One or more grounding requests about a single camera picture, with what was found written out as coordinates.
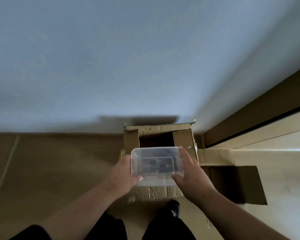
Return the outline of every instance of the clear plastic container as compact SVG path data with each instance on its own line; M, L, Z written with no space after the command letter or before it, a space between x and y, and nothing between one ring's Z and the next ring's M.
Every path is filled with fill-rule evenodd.
M143 176L138 186L175 186L172 174L184 176L179 148L146 147L131 152L131 175Z

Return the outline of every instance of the pant leg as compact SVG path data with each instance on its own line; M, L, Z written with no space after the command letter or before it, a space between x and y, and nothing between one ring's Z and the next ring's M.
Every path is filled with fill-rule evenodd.
M153 239L196 240L187 225L171 215L159 215L149 223L142 240Z
M85 240L95 239L127 240L124 222L104 212L85 238Z

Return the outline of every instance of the shiny black shoe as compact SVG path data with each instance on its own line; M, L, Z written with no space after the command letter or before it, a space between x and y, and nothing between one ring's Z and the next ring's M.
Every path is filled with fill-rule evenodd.
M176 200L171 200L161 209L159 214L179 217L179 213L180 213L180 203L177 202Z

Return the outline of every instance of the leg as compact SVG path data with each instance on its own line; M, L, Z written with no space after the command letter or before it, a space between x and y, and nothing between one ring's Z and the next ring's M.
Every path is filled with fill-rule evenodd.
M190 229L178 217L180 205L171 200L148 225L142 240L196 240Z
M124 222L104 212L85 238L85 240L95 239L127 240Z

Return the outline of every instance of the hand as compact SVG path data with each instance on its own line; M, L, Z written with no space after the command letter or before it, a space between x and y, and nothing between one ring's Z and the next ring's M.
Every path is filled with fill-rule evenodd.
M103 188L110 193L114 200L127 194L133 186L143 179L142 176L132 177L130 173L131 155L124 157L112 167L104 181Z
M198 205L202 198L208 197L216 189L197 161L192 160L183 147L180 146L179 150L183 161L184 177L174 174L172 178L184 196L195 205Z

